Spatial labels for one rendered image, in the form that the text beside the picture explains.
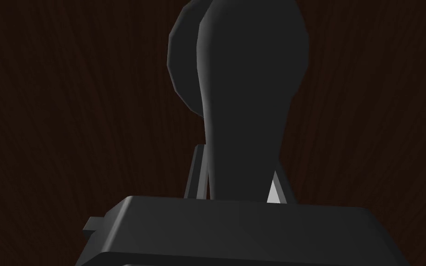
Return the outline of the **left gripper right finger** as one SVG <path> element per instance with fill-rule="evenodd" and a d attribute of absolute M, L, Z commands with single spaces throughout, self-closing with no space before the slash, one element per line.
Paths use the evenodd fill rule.
<path fill-rule="evenodd" d="M 268 195 L 268 203 L 297 204 L 289 179 L 280 161 L 278 161 L 271 188 Z"/>

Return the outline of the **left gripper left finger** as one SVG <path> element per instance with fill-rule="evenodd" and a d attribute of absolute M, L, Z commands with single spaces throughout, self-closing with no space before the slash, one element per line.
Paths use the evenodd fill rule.
<path fill-rule="evenodd" d="M 189 170 L 186 199 L 206 199 L 208 188 L 207 148 L 205 145 L 195 147 Z"/>

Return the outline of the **dark grey door knob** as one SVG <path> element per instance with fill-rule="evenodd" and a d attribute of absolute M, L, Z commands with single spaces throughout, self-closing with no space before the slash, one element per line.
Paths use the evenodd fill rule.
<path fill-rule="evenodd" d="M 191 0 L 169 35 L 176 93 L 204 121 L 212 200 L 266 202 L 308 68 L 296 0 Z"/>

